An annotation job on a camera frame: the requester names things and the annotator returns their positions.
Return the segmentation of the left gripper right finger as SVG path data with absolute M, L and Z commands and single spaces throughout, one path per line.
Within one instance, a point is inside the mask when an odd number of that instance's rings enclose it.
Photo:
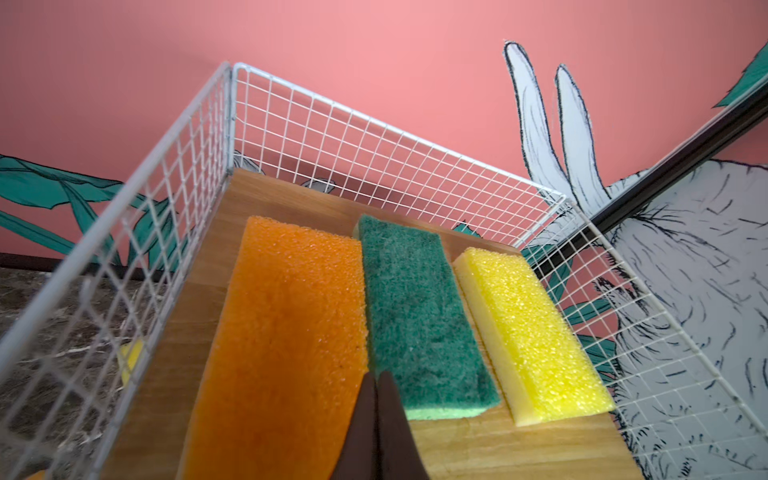
M 406 413 L 389 371 L 377 380 L 380 479 L 423 479 L 429 475 L 416 447 Z

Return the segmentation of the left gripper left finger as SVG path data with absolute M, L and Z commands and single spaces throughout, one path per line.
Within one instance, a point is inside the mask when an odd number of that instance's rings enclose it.
M 378 478 L 378 411 L 375 375 L 363 376 L 332 480 Z

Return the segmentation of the green sponge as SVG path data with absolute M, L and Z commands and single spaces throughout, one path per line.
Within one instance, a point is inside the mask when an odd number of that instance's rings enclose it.
M 411 421 L 471 418 L 500 396 L 465 314 L 441 238 L 363 216 L 369 351 L 392 373 Z

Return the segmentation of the orange sponge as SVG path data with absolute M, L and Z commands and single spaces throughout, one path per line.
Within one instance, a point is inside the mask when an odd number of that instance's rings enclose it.
M 183 479 L 326 479 L 364 374 L 359 241 L 246 223 L 184 443 Z

